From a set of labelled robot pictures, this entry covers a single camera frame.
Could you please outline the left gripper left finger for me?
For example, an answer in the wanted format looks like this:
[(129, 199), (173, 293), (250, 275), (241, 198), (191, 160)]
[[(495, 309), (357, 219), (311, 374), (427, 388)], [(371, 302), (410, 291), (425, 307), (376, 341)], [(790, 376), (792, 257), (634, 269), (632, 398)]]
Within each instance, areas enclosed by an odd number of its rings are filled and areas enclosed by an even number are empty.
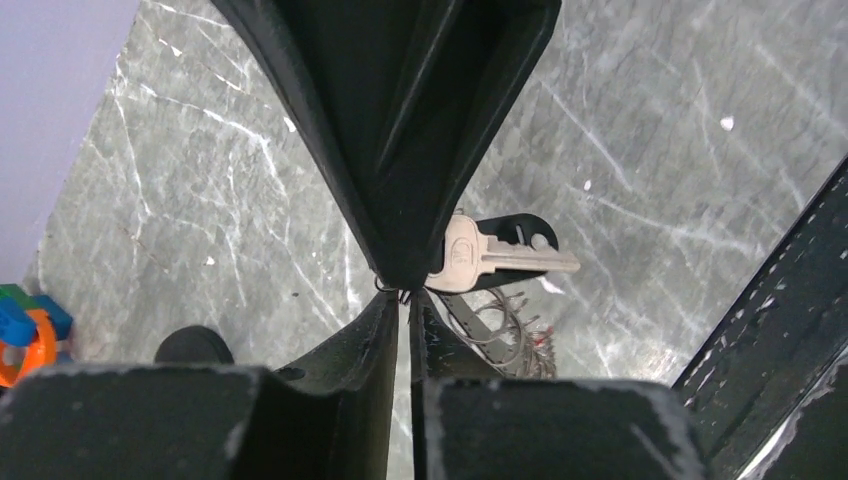
[(272, 371), (69, 363), (1, 399), (5, 479), (383, 479), (398, 301)]

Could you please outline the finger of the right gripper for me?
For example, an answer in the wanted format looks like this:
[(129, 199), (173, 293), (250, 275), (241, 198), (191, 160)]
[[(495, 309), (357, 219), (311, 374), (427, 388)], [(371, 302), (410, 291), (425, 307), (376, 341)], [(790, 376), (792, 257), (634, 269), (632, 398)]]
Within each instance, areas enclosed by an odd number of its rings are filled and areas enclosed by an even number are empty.
[(421, 287), (459, 102), (437, 69), (457, 1), (220, 1), (288, 109), (370, 266)]
[(410, 1), (414, 23), (370, 156), (370, 250), (388, 287), (423, 287), (449, 217), (547, 46), (558, 1)]

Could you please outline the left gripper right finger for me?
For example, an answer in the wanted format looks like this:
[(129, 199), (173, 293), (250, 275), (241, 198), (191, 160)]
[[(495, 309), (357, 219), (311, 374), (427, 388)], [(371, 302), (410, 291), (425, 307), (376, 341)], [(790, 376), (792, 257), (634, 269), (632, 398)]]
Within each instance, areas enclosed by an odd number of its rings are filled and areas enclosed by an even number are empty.
[(411, 301), (418, 479), (705, 479), (692, 421), (668, 387), (503, 376)]

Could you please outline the red key tag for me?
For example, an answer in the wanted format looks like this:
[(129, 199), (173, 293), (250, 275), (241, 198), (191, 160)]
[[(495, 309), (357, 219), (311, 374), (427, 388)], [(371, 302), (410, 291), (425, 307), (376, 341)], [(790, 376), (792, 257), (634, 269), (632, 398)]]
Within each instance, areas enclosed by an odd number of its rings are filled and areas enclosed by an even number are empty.
[(553, 334), (553, 329), (548, 327), (544, 330), (534, 331), (533, 332), (533, 342), (537, 348), (541, 348), (543, 345), (546, 345), (550, 342), (550, 337)]

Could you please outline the black key tag with key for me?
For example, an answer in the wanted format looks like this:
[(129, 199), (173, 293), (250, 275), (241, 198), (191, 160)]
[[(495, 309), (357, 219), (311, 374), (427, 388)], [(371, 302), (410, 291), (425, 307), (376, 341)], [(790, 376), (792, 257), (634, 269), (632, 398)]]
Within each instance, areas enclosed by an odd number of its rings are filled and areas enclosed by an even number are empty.
[(532, 235), (528, 245), (510, 244), (482, 233), (471, 217), (455, 214), (445, 232), (443, 266), (427, 276), (425, 286), (440, 292), (466, 293), (483, 275), (499, 270), (571, 274), (579, 269), (574, 254), (552, 247), (541, 234)]

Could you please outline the left black microphone stand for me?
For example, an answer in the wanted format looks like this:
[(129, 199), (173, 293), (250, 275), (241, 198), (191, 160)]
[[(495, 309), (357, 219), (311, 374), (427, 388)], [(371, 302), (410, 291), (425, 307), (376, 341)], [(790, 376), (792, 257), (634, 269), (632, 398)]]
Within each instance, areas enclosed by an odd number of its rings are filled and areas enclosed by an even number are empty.
[(167, 336), (159, 345), (154, 361), (180, 364), (233, 364), (234, 357), (224, 339), (215, 330), (202, 325), (191, 325)]

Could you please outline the orange horseshoe toy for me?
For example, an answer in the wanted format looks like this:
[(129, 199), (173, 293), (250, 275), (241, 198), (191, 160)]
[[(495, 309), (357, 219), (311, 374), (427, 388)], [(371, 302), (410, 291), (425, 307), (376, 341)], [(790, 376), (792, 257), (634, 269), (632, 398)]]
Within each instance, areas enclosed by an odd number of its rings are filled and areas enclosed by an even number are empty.
[(27, 310), (26, 313), (35, 322), (36, 334), (25, 348), (25, 355), (19, 367), (7, 365), (4, 360), (1, 360), (2, 387), (12, 387), (33, 370), (55, 365), (58, 360), (58, 338), (47, 311), (32, 309)]

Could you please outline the blue toy brick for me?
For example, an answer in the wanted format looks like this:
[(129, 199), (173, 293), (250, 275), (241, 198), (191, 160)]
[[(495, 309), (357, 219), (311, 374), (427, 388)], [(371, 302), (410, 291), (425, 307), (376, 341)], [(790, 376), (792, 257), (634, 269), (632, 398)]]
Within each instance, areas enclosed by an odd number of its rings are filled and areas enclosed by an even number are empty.
[(50, 296), (36, 295), (35, 308), (25, 310), (12, 297), (1, 298), (1, 340), (15, 347), (29, 346), (36, 336), (36, 322), (30, 313), (44, 310), (53, 325), (58, 341), (71, 333), (73, 318)]

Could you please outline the green toy brick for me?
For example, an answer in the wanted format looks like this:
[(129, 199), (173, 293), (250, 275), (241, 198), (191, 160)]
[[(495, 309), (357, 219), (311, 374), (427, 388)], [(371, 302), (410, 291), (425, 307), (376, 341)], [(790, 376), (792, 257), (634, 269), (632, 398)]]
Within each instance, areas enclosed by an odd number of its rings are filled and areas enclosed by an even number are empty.
[(40, 309), (38, 302), (17, 284), (2, 284), (1, 298), (11, 298), (22, 310)]

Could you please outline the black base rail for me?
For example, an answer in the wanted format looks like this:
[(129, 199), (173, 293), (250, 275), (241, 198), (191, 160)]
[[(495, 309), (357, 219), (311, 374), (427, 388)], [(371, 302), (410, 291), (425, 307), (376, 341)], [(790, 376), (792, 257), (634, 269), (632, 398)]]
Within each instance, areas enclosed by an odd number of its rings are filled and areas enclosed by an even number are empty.
[(737, 478), (846, 344), (842, 161), (673, 385), (712, 477)]

